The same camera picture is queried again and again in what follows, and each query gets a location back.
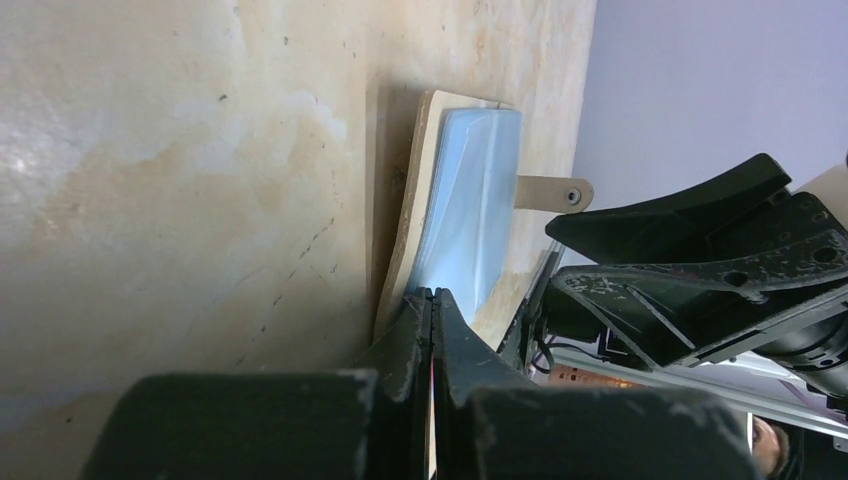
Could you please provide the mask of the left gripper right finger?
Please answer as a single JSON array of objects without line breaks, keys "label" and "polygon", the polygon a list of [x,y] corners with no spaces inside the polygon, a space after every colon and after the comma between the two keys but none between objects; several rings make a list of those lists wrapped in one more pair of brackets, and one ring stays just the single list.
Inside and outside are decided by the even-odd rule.
[{"label": "left gripper right finger", "polygon": [[718,396],[541,386],[466,324],[450,291],[437,290],[431,307],[438,478],[760,477],[739,422]]}]

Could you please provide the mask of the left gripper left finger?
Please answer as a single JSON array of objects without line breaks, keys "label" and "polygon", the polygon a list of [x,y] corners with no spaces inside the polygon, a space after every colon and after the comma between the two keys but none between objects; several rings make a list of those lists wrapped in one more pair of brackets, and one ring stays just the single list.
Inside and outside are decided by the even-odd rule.
[{"label": "left gripper left finger", "polygon": [[165,374],[119,400],[85,479],[425,479],[432,294],[350,367]]}]

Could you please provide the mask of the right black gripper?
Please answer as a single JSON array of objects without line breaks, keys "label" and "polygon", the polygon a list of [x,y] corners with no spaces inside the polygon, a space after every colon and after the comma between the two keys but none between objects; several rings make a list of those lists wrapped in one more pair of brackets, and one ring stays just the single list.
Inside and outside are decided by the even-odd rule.
[{"label": "right black gripper", "polygon": [[[847,230],[815,195],[789,195],[790,182],[760,153],[677,193],[559,215],[549,237],[618,265],[565,267],[552,285],[649,369],[752,351],[844,398]],[[715,258],[720,234],[744,218],[716,245],[724,260],[683,263]]]}]

